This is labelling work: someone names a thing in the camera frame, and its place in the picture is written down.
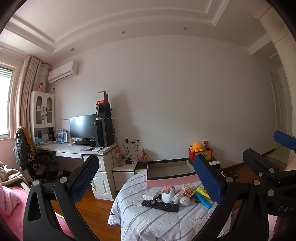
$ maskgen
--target white charger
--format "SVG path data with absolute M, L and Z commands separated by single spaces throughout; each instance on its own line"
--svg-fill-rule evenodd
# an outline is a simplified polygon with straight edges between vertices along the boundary
M 157 193 L 154 193 L 154 192 L 145 192 L 143 195 L 143 198 L 147 200 L 153 200 L 156 197 L 157 197 Z

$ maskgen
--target keyboard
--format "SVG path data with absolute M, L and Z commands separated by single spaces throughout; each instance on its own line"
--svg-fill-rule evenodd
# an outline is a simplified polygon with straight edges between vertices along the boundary
M 73 146 L 96 146 L 94 141 L 76 141 L 72 144 Z

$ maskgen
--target yellow highlighter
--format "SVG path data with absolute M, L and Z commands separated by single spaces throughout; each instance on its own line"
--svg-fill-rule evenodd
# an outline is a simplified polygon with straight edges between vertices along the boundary
M 206 191 L 205 189 L 198 187 L 198 188 L 196 189 L 196 191 L 199 192 L 200 194 L 204 195 L 204 196 L 207 197 L 208 199 L 210 199 L 210 196 L 209 196 L 209 194 L 207 193 L 207 191 Z

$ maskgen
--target yellow octopus plush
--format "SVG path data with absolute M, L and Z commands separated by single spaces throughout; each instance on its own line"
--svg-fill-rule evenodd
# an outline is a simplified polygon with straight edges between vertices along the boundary
M 194 142 L 192 146 L 190 147 L 190 150 L 192 152 L 199 152 L 199 151 L 204 151 L 202 144 L 200 142 Z

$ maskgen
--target yellow scarf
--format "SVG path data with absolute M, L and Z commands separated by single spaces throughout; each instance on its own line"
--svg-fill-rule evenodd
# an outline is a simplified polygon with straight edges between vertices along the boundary
M 34 146 L 33 146 L 33 143 L 31 141 L 31 138 L 30 138 L 30 135 L 29 135 L 28 130 L 25 127 L 23 127 L 23 126 L 19 126 L 19 128 L 23 130 L 23 132 L 24 132 L 24 134 L 26 136 L 26 139 L 27 139 L 27 143 L 29 144 L 30 149 L 31 149 L 31 151 L 32 151 L 32 153 L 34 155 L 36 153 L 36 151 L 34 149 Z

